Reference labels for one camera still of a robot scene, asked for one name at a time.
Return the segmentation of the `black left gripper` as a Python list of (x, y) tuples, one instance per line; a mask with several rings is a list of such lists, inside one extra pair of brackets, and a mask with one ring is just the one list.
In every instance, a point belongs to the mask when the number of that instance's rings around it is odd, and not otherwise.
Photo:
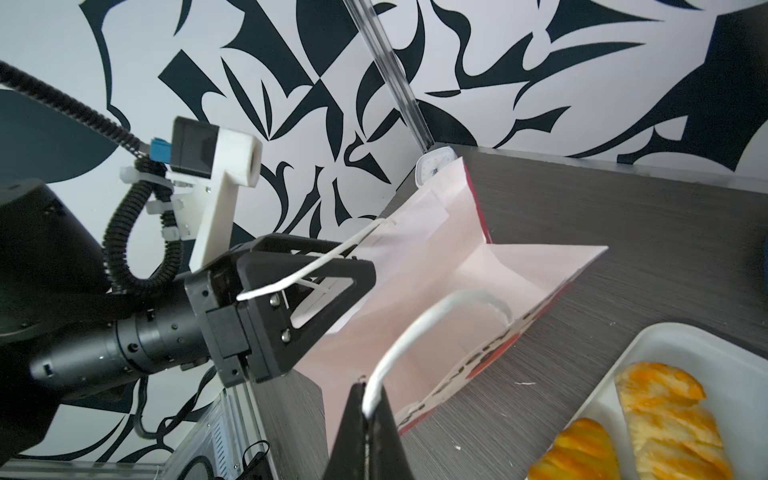
[[(255, 259), (330, 253), (341, 242), (289, 234), (259, 237)], [(248, 378), (257, 383), (295, 367), (376, 283), (368, 260), (333, 259), (297, 284), (250, 298), (245, 316)], [(233, 263), (179, 276), (149, 299), (120, 294), (59, 294), (50, 302), (51, 331), (28, 349), (28, 376), (58, 399), (88, 397), (169, 368), (207, 359), (205, 311), (234, 302), (242, 289)]]

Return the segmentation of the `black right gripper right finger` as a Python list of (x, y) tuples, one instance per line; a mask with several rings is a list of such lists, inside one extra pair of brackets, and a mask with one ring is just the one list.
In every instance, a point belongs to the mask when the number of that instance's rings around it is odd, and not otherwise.
[(368, 421), (368, 474), (371, 480), (413, 480), (385, 390)]

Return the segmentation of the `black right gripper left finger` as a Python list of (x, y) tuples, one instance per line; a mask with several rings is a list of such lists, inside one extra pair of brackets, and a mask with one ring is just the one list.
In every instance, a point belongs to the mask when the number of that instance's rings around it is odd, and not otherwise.
[(365, 383), (352, 385), (323, 480), (363, 480), (367, 421), (362, 413)]

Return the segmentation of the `white red paper bag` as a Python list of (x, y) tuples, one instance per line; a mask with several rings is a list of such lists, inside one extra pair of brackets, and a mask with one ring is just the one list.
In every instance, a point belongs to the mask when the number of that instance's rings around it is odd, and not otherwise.
[(600, 246), (494, 243), (459, 159), (366, 233), (355, 255), (374, 264), (375, 286), (297, 364), (321, 389), (328, 443), (351, 385), (370, 376), (430, 307), (458, 292), (483, 291), (505, 311), (464, 302), (395, 361), (383, 386), (400, 432), (500, 357), (603, 253)]

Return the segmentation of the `yellow fake croissant large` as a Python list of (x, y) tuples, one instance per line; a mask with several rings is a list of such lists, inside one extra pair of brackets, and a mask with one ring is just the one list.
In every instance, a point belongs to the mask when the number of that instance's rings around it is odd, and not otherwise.
[(580, 418), (561, 431), (552, 447), (529, 469), (529, 480), (620, 479), (610, 436), (595, 420)]

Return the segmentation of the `yellow fake croissant bread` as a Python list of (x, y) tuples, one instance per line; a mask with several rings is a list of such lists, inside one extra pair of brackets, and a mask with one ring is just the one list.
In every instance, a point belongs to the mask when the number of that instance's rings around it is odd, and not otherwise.
[(686, 371), (637, 362), (614, 379), (640, 479), (732, 479), (702, 385)]

